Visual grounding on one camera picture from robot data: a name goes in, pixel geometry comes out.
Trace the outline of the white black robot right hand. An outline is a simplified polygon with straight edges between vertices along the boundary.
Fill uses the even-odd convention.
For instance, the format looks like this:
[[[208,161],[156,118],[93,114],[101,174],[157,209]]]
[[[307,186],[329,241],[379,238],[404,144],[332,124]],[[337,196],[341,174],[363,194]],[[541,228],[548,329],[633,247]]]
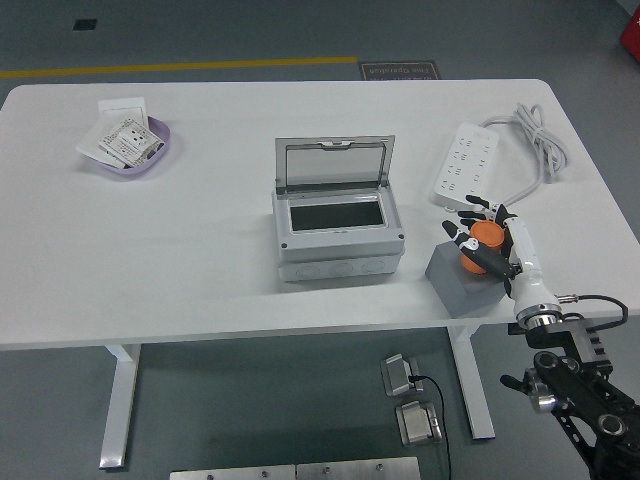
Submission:
[[[504,283],[505,291],[514,301],[514,316],[518,325],[532,330],[542,325],[560,323],[560,302],[544,285],[539,257],[523,220],[509,212],[502,203],[492,203],[481,197],[468,195],[472,210],[458,213],[467,230],[445,220],[447,235],[462,255]],[[480,240],[470,228],[483,221],[491,221],[504,234],[499,251]]]

